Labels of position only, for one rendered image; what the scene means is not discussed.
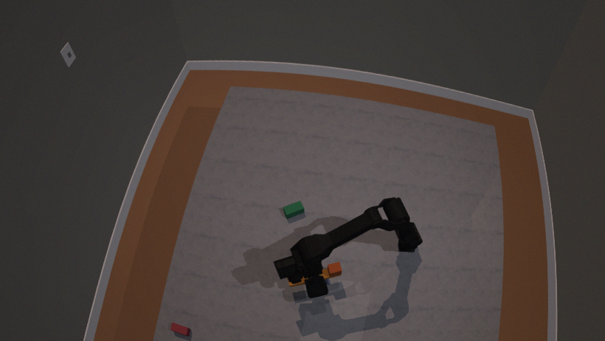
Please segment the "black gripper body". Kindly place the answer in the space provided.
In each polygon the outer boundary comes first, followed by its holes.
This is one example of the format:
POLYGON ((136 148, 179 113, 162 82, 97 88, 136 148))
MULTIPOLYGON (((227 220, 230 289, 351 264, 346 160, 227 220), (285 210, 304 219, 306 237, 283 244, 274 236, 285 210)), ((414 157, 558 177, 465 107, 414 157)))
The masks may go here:
POLYGON ((306 286, 306 291, 309 298, 320 297, 328 293, 327 284, 323 281, 322 276, 320 276, 320 274, 323 274, 322 269, 321 264, 320 268, 315 271, 303 272, 304 274, 308 273, 308 281, 310 282, 310 285, 306 286))

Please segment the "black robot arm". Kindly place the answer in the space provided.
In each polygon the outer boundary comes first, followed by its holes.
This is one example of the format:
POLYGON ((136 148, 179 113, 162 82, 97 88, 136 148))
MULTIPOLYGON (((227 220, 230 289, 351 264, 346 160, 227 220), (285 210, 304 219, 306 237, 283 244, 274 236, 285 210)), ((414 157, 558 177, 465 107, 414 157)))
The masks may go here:
POLYGON ((274 261, 279 278, 288 278, 293 284, 300 283, 303 276, 308 278, 308 273, 303 272, 320 268, 322 260, 328 258, 333 249, 375 228, 395 230, 398 236, 398 251, 414 252, 422 243, 420 233, 415 223, 410 222, 401 198, 383 199, 378 206, 366 209, 363 214, 335 230, 301 238, 291 248, 291 256, 274 261), (383 220, 380 216, 378 209, 381 207, 388 220, 383 220))

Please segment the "green rectangular block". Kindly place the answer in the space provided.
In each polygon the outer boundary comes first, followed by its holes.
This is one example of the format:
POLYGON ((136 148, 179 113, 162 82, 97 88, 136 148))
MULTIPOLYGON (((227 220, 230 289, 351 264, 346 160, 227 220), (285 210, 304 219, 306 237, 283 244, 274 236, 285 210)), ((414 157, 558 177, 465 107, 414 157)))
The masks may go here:
POLYGON ((298 201, 296 203, 290 204, 289 206, 283 207, 283 212, 285 213, 285 216, 288 219, 297 216, 301 213, 304 213, 305 211, 301 201, 298 201))

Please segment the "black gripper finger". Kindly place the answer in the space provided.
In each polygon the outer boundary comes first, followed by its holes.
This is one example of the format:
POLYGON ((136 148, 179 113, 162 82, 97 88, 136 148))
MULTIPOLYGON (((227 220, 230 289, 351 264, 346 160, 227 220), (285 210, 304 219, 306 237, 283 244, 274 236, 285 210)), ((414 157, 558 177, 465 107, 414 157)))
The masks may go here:
MULTIPOLYGON (((323 277, 323 276, 322 276, 322 279, 323 279, 323 281, 325 282, 325 279, 324 279, 324 277, 323 277)), ((306 286, 307 286, 307 285, 310 285, 310 282, 308 281, 308 279, 307 279, 307 280, 304 280, 304 281, 305 281, 305 285, 306 285, 306 286)))

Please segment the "orange bar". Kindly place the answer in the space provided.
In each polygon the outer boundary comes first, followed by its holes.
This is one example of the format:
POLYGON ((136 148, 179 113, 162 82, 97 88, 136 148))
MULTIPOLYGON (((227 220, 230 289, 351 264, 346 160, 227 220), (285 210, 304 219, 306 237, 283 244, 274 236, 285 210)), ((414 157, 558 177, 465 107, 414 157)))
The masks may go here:
MULTIPOLYGON (((323 276, 324 279, 329 279, 329 278, 334 278, 336 276, 342 275, 342 269, 341 269, 340 265, 341 265, 340 262, 328 264, 328 268, 327 269, 322 269, 323 274, 320 274, 320 276, 323 276)), ((308 278, 304 278, 304 276, 303 276, 303 278, 301 279, 301 282, 300 283, 295 283, 295 284, 289 282, 289 280, 288 280, 289 286, 292 287, 292 286, 303 285, 303 284, 305 284, 304 280, 307 280, 307 279, 308 278)))

